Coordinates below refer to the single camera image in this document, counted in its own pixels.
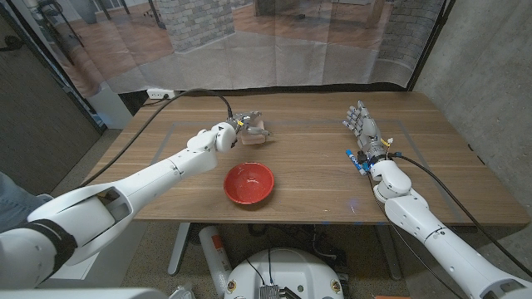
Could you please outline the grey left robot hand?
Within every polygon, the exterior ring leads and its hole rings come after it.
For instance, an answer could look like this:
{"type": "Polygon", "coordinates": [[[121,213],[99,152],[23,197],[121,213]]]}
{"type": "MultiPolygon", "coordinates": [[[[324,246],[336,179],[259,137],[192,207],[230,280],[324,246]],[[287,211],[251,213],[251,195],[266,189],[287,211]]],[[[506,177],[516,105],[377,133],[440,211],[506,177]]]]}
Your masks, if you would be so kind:
{"type": "Polygon", "coordinates": [[[259,111],[234,114],[228,118],[228,122],[235,127],[237,137],[243,145],[263,144],[270,135],[264,127],[262,113],[259,111]]]}

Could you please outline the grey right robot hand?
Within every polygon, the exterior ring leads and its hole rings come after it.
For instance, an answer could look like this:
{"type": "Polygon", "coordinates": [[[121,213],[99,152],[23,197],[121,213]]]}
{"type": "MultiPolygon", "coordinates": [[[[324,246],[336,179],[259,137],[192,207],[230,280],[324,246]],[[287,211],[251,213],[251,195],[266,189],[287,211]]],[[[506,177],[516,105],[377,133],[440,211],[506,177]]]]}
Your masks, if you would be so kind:
{"type": "Polygon", "coordinates": [[[386,158],[381,131],[361,100],[349,107],[347,118],[342,123],[354,134],[358,147],[369,160],[376,163],[386,158]]]}

